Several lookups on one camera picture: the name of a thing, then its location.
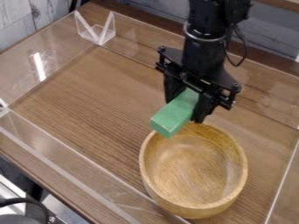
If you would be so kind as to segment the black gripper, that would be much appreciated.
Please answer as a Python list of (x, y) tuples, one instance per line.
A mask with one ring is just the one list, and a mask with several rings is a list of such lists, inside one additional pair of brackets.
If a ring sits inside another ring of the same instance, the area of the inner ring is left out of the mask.
[(203, 123), (218, 106), (231, 109), (242, 86), (226, 71), (225, 60), (238, 67), (229, 56), (231, 33), (243, 37), (234, 24), (221, 33), (203, 32), (191, 24), (183, 27), (183, 49), (162, 45), (155, 69), (163, 73), (165, 99), (170, 102), (189, 88), (199, 95), (191, 120)]

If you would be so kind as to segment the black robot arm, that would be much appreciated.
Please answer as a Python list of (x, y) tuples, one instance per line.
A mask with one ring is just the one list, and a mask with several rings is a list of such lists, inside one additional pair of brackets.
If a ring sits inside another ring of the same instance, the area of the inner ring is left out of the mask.
[(217, 107), (233, 108), (242, 86), (225, 63), (231, 61), (231, 36), (242, 34), (239, 23), (250, 7), (250, 0), (190, 0), (183, 48), (158, 50), (166, 106), (154, 116), (157, 123), (201, 123)]

